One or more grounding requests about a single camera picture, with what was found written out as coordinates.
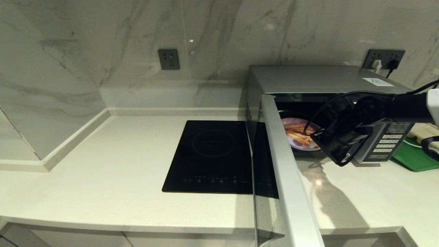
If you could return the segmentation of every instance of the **wall outlet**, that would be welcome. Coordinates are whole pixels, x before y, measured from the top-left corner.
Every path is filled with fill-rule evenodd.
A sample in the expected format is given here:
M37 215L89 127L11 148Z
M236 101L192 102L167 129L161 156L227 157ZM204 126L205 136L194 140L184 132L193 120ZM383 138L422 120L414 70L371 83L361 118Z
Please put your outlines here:
M366 59L363 63L363 68L365 69L373 69L372 63L375 60L381 60L381 69L389 69L389 63L392 60L397 60L401 63L401 59L403 59L404 50L373 50L370 49L367 53Z
M180 63L178 63L177 50L159 50L158 57L160 59L160 65L162 69L180 69Z

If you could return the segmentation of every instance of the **green cutting board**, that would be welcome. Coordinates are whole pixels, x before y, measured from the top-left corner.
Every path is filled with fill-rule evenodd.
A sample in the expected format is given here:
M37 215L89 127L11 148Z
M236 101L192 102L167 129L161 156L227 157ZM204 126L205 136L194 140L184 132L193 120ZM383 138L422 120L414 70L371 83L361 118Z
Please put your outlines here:
M406 141L419 146L410 138L406 138ZM412 147L405 142L401 143L392 157L412 171L426 171L439 168L438 161L430 158L422 149Z

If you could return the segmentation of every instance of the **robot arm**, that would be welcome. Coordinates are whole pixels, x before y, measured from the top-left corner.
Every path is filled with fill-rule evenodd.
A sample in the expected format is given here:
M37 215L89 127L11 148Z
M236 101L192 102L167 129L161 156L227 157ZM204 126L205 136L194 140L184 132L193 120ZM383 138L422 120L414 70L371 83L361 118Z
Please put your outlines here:
M328 157L337 165L344 166L363 147L377 123L439 123L439 89L415 94L437 83L439 80L406 94L358 91L339 95L330 99L316 113L326 115L331 124L311 136ZM370 96L362 97L354 104L346 97L348 94ZM423 140L421 145L426 154L439 160L439 155L428 148L429 143L436 141L439 141L439 137Z

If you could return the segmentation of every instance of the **black glass cooktop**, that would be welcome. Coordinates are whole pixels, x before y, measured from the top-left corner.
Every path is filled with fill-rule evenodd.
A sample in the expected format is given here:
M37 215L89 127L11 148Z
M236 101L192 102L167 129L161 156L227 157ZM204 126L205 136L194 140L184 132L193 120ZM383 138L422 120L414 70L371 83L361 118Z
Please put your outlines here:
M163 192L253 194L244 121L187 121Z

